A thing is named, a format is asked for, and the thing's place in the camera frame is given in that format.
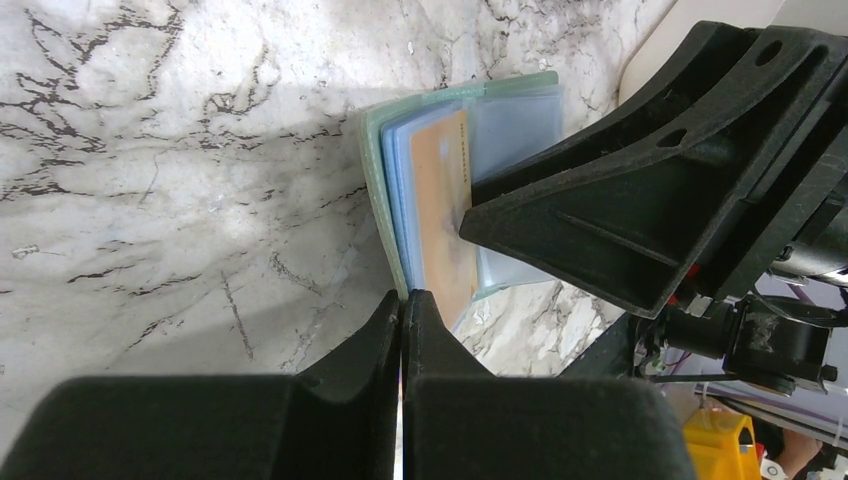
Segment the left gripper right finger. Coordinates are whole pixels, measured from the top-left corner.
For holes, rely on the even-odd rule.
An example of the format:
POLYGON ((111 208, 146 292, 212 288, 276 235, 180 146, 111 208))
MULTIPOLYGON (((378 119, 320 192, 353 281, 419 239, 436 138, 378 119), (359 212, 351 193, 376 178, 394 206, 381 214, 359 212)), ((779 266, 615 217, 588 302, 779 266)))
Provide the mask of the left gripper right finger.
POLYGON ((446 328, 432 293, 404 311, 408 479, 692 479, 659 391, 610 377, 499 377, 446 328))

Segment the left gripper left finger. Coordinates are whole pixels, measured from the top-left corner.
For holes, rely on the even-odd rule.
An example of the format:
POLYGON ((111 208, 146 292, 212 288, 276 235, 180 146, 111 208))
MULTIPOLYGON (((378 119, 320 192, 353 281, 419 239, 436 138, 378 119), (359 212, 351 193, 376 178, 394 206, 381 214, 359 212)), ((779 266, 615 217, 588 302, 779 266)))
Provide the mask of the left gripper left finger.
POLYGON ((400 302, 296 375, 97 376, 37 406, 5 479, 389 479, 400 302))

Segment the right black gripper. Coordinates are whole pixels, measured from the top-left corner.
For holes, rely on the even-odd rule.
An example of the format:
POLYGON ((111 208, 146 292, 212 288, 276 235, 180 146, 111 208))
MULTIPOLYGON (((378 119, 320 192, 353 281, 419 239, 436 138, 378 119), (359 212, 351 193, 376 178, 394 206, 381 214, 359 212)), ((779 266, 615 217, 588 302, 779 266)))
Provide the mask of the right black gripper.
POLYGON ((845 36, 699 21, 616 119, 710 135, 657 133, 489 199, 461 237, 647 318, 703 251, 691 284, 712 299, 768 271, 846 273, 845 36))

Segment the green card holder wallet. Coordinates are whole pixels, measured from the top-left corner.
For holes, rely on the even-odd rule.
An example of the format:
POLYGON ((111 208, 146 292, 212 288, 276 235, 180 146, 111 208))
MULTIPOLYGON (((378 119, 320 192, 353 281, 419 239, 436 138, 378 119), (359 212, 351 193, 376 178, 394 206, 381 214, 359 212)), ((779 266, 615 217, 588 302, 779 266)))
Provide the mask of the green card holder wallet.
POLYGON ((471 189, 562 137, 564 86, 554 71, 476 81, 384 102, 362 113, 369 200, 398 294, 451 279, 473 300, 549 275, 457 238, 471 189))

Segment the gold credit card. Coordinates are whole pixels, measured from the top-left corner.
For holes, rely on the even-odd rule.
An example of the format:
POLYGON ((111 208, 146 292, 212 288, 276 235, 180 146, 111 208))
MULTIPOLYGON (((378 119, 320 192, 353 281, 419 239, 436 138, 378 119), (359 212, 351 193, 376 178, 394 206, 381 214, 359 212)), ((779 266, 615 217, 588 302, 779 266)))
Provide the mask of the gold credit card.
POLYGON ((415 287, 431 292, 442 321, 453 328, 478 287, 477 250, 459 238, 471 206, 467 110, 434 111, 411 134, 415 287))

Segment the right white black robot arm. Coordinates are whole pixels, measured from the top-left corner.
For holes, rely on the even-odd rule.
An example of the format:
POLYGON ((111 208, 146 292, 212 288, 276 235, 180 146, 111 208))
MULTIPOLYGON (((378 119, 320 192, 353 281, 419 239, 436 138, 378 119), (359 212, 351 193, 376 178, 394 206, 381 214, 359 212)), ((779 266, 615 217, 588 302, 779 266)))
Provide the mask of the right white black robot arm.
POLYGON ((847 284, 846 37, 696 23, 613 112, 475 185, 459 234, 624 309, 651 356, 823 390, 846 313, 755 285, 847 284))

